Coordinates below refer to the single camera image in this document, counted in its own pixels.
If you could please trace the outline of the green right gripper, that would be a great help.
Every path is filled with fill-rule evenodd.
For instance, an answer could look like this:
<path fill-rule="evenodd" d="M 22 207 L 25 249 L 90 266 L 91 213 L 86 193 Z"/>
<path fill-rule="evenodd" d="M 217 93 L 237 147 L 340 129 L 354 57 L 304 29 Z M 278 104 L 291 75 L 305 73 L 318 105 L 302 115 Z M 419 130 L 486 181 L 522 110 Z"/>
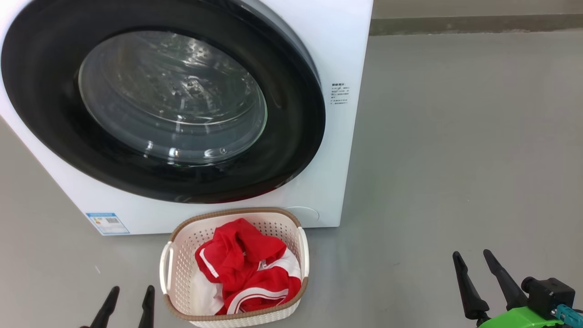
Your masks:
<path fill-rule="evenodd" d="M 477 321 L 478 328 L 562 328 L 563 322 L 556 316 L 545 319 L 527 307 L 527 296 L 489 249 L 484 249 L 483 256 L 490 272 L 497 278 L 507 312 L 495 318 L 487 315 L 489 305 L 475 289 L 460 252 L 455 251 L 452 259 L 466 319 Z"/>

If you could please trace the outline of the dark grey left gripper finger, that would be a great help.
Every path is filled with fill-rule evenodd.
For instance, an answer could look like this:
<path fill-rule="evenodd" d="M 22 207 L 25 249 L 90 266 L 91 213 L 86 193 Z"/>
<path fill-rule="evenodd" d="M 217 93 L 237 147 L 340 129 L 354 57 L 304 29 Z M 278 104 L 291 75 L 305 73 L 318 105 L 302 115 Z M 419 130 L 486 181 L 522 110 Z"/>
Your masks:
<path fill-rule="evenodd" d="M 155 288 L 149 285 L 142 303 L 142 316 L 138 328 L 154 328 Z"/>
<path fill-rule="evenodd" d="M 115 311 L 119 297 L 119 291 L 119 286 L 114 286 L 111 288 L 111 291 L 102 304 L 102 307 L 100 307 L 95 318 L 93 319 L 93 322 L 90 324 L 90 328 L 107 328 L 110 316 Z"/>

